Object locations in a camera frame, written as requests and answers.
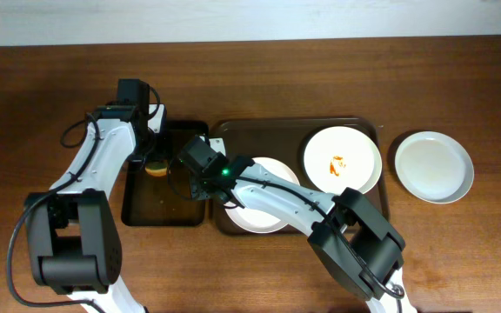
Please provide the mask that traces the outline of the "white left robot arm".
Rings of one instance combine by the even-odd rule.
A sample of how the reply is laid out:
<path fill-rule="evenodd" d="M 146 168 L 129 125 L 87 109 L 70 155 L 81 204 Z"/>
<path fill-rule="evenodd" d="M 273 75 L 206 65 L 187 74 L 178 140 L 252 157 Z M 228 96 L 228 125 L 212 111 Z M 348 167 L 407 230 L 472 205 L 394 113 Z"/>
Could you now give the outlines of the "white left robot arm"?
<path fill-rule="evenodd" d="M 31 193 L 16 226 L 25 229 L 36 284 L 66 295 L 88 312 L 144 312 L 120 276 L 122 246 L 109 197 L 124 163 L 145 165 L 166 109 L 156 90 L 121 79 L 117 97 L 82 121 L 85 133 L 65 173 Z"/>

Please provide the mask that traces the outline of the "pink-white plate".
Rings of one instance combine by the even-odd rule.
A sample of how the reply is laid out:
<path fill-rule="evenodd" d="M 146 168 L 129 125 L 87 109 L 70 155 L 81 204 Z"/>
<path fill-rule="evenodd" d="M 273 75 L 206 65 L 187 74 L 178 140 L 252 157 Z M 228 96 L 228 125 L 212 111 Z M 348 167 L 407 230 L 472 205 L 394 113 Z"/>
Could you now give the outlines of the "pink-white plate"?
<path fill-rule="evenodd" d="M 299 184 L 297 175 L 285 163 L 269 157 L 254 157 L 253 160 L 275 176 Z M 228 202 L 224 207 L 228 217 L 234 224 L 251 233 L 268 234 L 287 226 L 287 223 L 260 210 L 241 208 L 231 202 Z"/>

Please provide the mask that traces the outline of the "green yellow sponge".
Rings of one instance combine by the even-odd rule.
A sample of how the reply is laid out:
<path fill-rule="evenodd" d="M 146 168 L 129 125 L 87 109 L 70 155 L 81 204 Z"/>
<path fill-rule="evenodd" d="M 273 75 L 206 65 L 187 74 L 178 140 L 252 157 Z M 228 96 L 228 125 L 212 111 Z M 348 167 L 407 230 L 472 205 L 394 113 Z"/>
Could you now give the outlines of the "green yellow sponge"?
<path fill-rule="evenodd" d="M 166 160 L 148 162 L 144 166 L 147 174 L 154 177 L 167 176 L 168 162 Z"/>

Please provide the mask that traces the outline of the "grey-white plate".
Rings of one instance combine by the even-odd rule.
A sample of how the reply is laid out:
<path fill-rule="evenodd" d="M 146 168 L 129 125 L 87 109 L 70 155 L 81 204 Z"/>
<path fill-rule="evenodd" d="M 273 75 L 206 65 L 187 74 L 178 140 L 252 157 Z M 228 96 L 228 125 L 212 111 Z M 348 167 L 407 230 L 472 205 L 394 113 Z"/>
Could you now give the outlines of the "grey-white plate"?
<path fill-rule="evenodd" d="M 399 182 L 428 203 L 454 203 L 470 191 L 474 164 L 454 138 L 435 131 L 407 136 L 397 147 L 394 167 Z"/>

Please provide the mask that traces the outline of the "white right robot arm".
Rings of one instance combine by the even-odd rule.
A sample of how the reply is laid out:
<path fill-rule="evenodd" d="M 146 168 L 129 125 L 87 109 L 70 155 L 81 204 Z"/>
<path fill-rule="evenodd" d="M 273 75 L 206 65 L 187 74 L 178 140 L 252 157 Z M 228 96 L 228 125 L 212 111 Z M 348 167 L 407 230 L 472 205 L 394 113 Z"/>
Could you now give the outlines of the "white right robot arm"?
<path fill-rule="evenodd" d="M 228 159 L 193 137 L 176 159 L 197 191 L 268 213 L 306 235 L 331 277 L 372 312 L 413 312 L 404 287 L 404 238 L 358 190 L 335 195 L 280 178 L 247 156 Z"/>

